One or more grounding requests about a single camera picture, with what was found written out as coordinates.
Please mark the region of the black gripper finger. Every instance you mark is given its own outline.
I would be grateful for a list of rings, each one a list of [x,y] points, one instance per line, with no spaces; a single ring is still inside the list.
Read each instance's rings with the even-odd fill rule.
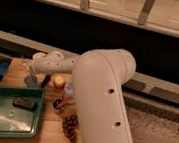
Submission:
[[[43,79],[43,81],[42,81],[40,87],[41,87],[41,88],[44,88],[44,87],[48,84],[48,82],[49,82],[50,79],[51,79],[51,75],[46,75],[45,78]]]

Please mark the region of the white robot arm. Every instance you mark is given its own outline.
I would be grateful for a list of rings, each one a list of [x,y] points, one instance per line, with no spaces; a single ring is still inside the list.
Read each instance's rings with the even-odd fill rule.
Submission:
[[[83,143],[133,143],[122,84],[136,72],[131,53],[97,49],[70,58],[54,53],[31,60],[32,74],[70,73]]]

